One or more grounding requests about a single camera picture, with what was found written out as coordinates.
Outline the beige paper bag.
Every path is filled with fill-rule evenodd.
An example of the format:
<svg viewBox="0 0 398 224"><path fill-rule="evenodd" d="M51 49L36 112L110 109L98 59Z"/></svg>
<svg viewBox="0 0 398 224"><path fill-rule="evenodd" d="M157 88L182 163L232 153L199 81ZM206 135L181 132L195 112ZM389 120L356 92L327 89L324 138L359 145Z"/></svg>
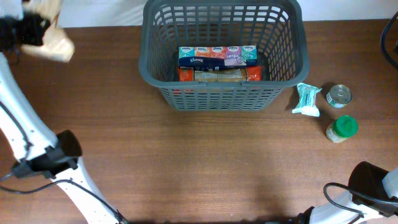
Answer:
<svg viewBox="0 0 398 224"><path fill-rule="evenodd" d="M34 57L46 58L59 62L69 62L75 52L73 42L66 32L58 26L58 17L62 0L32 0L23 4L28 12L37 12L50 21L50 27L42 38L43 45L22 45L22 51Z"/></svg>

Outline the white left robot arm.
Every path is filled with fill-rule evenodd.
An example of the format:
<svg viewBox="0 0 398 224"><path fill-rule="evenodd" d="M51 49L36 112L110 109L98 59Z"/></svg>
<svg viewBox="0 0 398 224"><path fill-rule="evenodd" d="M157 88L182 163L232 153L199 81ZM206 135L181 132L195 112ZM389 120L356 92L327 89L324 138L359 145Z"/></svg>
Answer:
<svg viewBox="0 0 398 224"><path fill-rule="evenodd" d="M88 223L127 223L88 174L80 143L70 130L53 133L21 92L6 52L69 62L73 42L57 25L61 1L1 1L1 131L16 163L5 178L43 175L58 185Z"/></svg>

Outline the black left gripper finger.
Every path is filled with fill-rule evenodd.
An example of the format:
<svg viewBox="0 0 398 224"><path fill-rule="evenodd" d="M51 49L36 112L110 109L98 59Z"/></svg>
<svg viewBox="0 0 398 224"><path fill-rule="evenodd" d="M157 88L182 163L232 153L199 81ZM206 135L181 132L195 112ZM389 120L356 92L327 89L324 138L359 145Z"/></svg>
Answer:
<svg viewBox="0 0 398 224"><path fill-rule="evenodd" d="M50 27L50 20L35 12L26 12L21 23L27 33L44 33Z"/></svg>
<svg viewBox="0 0 398 224"><path fill-rule="evenodd" d="M21 43L24 44L24 45L41 46L41 45L44 44L43 37L44 37L43 33L39 33L39 34L33 34L33 33L22 34Z"/></svg>

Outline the green lidded glass jar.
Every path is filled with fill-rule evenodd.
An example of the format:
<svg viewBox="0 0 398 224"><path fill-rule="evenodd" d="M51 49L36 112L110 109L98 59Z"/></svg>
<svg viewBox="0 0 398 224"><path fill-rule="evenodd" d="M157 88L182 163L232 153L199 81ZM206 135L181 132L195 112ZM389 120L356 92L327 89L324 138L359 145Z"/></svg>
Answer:
<svg viewBox="0 0 398 224"><path fill-rule="evenodd" d="M334 142L341 143L358 132L358 122L352 116L343 115L336 119L326 129L326 137Z"/></svg>

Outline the silver tin can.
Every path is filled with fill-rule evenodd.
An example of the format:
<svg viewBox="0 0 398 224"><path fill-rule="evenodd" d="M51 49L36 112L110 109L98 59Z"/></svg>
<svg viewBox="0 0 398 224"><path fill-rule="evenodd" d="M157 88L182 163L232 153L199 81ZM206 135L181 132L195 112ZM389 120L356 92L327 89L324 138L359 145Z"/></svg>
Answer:
<svg viewBox="0 0 398 224"><path fill-rule="evenodd" d="M326 95L328 104L341 109L353 99L351 90L345 85L334 85Z"/></svg>

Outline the orange pasta package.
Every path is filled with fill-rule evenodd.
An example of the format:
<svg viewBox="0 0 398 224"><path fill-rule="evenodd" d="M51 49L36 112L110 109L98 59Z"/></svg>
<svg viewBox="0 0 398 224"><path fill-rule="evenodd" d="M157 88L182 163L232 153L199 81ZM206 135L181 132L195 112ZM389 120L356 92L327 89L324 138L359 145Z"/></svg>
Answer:
<svg viewBox="0 0 398 224"><path fill-rule="evenodd" d="M180 82L242 82L261 81L262 70L262 66L255 66L208 72L181 69L177 71Z"/></svg>

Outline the light green packet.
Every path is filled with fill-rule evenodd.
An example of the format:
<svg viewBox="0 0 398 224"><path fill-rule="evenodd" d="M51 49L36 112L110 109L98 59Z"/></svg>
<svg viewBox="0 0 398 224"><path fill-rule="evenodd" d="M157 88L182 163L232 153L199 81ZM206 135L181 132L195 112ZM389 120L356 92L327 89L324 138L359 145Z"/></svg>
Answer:
<svg viewBox="0 0 398 224"><path fill-rule="evenodd" d="M316 106L316 97L321 88L308 85L305 83L299 83L297 85L297 91L299 95L299 101L297 106L292 110L293 113L300 113L307 116L319 117L320 111Z"/></svg>

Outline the tissue multipack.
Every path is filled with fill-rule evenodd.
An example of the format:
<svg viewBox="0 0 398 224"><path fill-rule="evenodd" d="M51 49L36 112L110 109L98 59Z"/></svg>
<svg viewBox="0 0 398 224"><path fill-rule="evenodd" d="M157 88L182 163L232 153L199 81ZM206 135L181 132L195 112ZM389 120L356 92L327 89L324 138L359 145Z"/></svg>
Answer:
<svg viewBox="0 0 398 224"><path fill-rule="evenodd" d="M178 65L193 70L227 70L257 66L255 45L179 47Z"/></svg>

